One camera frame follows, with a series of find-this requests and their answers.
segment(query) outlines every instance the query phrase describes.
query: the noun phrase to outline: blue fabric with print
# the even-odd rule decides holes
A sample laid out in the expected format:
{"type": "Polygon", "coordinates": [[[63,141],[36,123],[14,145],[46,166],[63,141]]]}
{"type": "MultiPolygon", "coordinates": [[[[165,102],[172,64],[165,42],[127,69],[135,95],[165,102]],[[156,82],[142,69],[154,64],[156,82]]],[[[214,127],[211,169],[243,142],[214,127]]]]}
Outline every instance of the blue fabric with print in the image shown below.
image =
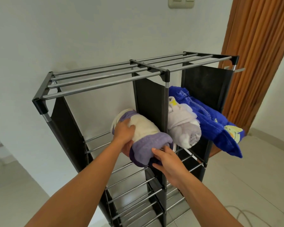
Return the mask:
{"type": "Polygon", "coordinates": [[[178,103],[186,103],[197,114],[203,137],[213,141],[222,151],[242,158],[238,142],[244,137],[243,129],[229,122],[220,112],[190,96],[186,88],[171,86],[169,96],[173,96],[178,103]]]}

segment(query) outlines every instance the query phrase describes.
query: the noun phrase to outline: wooden door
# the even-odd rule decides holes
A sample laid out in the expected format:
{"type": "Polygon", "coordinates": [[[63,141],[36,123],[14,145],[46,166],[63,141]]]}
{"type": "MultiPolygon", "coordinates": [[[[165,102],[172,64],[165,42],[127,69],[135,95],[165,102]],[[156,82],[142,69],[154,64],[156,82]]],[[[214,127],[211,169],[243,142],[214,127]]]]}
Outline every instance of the wooden door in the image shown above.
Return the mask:
{"type": "Polygon", "coordinates": [[[239,55],[236,69],[246,68],[234,75],[223,114],[247,134],[284,56],[284,0],[233,0],[222,54],[239,55]]]}

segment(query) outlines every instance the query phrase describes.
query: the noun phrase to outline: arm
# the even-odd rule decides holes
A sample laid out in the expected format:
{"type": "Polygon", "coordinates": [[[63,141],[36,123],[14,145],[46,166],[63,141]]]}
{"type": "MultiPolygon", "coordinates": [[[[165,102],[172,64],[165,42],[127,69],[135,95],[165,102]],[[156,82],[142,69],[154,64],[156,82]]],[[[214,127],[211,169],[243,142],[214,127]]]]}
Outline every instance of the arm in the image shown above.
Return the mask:
{"type": "Polygon", "coordinates": [[[117,124],[110,145],[70,182],[58,190],[25,227],[88,226],[122,148],[130,148],[135,126],[117,124]]]}
{"type": "Polygon", "coordinates": [[[152,149],[163,166],[153,164],[168,181],[184,195],[189,207],[202,227],[242,227],[226,210],[216,196],[184,166],[179,157],[167,146],[164,151],[152,149]]]}

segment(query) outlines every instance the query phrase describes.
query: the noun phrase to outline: right arm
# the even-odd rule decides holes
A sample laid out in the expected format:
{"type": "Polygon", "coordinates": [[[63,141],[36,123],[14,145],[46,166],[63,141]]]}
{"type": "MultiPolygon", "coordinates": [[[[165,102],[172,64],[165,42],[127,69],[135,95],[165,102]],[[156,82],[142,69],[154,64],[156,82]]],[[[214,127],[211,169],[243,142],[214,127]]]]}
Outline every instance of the right arm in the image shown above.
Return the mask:
{"type": "Polygon", "coordinates": [[[167,180],[184,195],[189,207],[202,227],[242,227],[226,210],[216,196],[184,166],[179,157],[167,146],[164,151],[152,149],[163,166],[153,167],[163,172],[167,180]]]}

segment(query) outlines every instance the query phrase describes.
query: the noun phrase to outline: light switch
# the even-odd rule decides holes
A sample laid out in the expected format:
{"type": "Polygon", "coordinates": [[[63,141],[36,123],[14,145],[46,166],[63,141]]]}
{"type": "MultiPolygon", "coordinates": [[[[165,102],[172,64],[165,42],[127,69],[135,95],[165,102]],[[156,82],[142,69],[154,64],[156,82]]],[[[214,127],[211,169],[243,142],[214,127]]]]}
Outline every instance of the light switch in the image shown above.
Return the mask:
{"type": "Polygon", "coordinates": [[[168,0],[168,7],[171,9],[191,9],[195,0],[168,0]]]}

